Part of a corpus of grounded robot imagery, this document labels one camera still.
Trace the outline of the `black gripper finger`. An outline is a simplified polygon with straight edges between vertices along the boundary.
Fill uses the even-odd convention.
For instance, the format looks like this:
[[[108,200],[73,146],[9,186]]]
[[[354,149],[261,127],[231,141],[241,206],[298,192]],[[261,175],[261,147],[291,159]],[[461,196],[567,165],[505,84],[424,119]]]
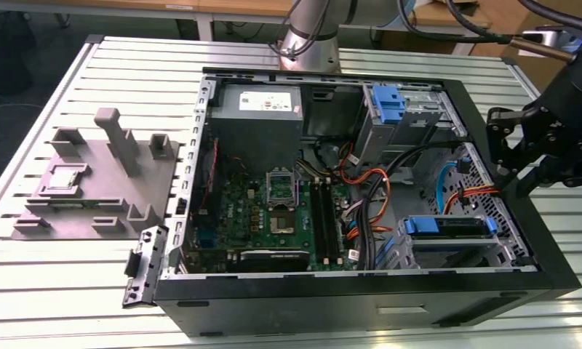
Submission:
[[[513,111],[501,107],[489,110],[486,137],[491,163],[497,165],[495,186],[498,188],[506,187],[526,166],[525,147],[518,144],[511,148],[506,142],[507,136],[513,134],[522,120],[523,111]]]
[[[539,157],[542,157],[539,165],[517,183],[518,197],[527,196],[537,187],[550,187],[558,182],[567,188],[582,186],[582,151],[526,152],[510,159],[510,169],[518,173]]]

